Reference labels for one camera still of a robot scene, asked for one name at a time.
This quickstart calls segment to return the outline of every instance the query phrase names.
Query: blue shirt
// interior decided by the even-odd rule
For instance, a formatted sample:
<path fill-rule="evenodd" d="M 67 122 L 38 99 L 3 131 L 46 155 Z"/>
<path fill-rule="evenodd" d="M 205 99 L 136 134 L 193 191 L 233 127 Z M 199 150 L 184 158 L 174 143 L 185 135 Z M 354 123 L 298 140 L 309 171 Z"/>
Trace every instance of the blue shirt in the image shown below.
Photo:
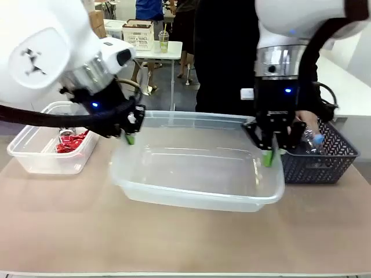
<path fill-rule="evenodd" d="M 163 20 L 162 0 L 137 0 L 136 19 Z"/>

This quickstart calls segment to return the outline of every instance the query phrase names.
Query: human hand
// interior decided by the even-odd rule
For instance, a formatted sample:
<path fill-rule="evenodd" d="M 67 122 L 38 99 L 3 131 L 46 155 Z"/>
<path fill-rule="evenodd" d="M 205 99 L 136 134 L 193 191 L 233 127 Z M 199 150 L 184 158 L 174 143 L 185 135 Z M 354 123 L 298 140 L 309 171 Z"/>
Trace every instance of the human hand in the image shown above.
<path fill-rule="evenodd" d="M 296 111 L 296 116 L 305 122 L 308 126 L 309 129 L 311 129 L 314 134 L 320 134 L 319 132 L 319 127 L 318 127 L 318 117 L 316 114 L 301 110 L 301 111 Z"/>
<path fill-rule="evenodd" d="M 171 11 L 171 13 L 172 13 L 173 15 L 176 14 L 176 7 L 175 7 L 175 5 L 170 5 L 170 11 Z"/>

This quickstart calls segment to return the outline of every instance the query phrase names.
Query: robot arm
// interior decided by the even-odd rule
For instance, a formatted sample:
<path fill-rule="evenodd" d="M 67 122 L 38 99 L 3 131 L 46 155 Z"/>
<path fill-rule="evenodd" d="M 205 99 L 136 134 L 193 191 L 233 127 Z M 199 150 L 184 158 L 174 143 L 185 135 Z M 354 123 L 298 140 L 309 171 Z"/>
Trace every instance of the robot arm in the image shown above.
<path fill-rule="evenodd" d="M 144 117 L 140 96 L 127 100 L 115 79 L 135 57 L 132 45 L 99 39 L 79 0 L 17 0 L 4 5 L 12 12 L 0 18 L 0 101 L 33 100 L 60 82 L 70 100 L 91 115 L 54 116 L 0 107 L 0 118 L 36 126 L 86 126 L 105 137 L 119 136 L 121 129 L 139 130 Z M 17 20 L 21 24 L 11 29 Z"/>
<path fill-rule="evenodd" d="M 300 142 L 305 124 L 293 124 L 298 100 L 316 106 L 322 120 L 333 118 L 335 106 L 323 104 L 314 95 L 312 72 L 329 38 L 363 29 L 365 23 L 360 21 L 369 20 L 371 1 L 256 0 L 255 5 L 261 31 L 254 89 L 256 121 L 245 127 L 254 143 L 272 157 L 273 136 L 282 149 L 293 149 Z"/>

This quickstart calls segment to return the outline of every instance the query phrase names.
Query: plastic bottle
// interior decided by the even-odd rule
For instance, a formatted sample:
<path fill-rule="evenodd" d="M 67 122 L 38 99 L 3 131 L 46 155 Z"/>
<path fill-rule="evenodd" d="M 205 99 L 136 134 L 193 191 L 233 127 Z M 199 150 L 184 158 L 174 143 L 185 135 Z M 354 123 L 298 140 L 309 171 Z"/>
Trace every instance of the plastic bottle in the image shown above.
<path fill-rule="evenodd" d="M 309 127 L 305 128 L 302 136 L 302 141 L 307 145 L 307 154 L 311 155 L 324 155 L 325 149 L 323 148 L 324 136 L 321 134 L 315 134 Z"/>

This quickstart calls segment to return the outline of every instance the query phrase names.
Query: person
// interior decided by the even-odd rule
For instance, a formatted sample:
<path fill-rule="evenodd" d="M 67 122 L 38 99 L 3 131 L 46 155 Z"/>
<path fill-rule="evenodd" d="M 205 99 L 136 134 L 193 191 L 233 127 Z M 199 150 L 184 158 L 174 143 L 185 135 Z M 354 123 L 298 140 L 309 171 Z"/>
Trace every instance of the person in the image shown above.
<path fill-rule="evenodd" d="M 170 10 L 175 15 L 172 40 L 183 43 L 178 78 L 184 75 L 184 67 L 193 65 L 194 59 L 194 20 L 196 0 L 178 0 L 175 7 L 174 0 L 170 0 Z"/>
<path fill-rule="evenodd" d="M 136 19 L 139 20 L 152 20 L 154 24 L 155 41 L 158 41 L 158 34 L 163 30 L 163 11 L 162 0 L 137 0 L 136 1 Z M 148 63 L 148 85 L 152 87 L 152 92 L 157 89 L 153 83 L 153 72 L 155 69 L 154 63 Z M 132 81 L 137 83 L 137 76 L 139 66 L 136 64 L 134 67 Z"/>
<path fill-rule="evenodd" d="M 221 14 L 233 14 L 233 17 L 231 21 L 218 22 L 216 27 L 214 19 Z M 240 91 L 241 88 L 254 88 L 259 39 L 255 1 L 237 0 L 233 5 L 224 5 L 214 0 L 199 0 L 195 12 L 194 49 L 200 83 L 197 112 L 255 116 L 253 101 L 241 100 Z M 317 67 L 313 70 L 313 79 L 317 79 Z M 307 97 L 315 94 L 320 94 L 319 90 L 301 91 L 301 109 L 297 117 L 319 133 L 315 114 L 318 103 Z"/>

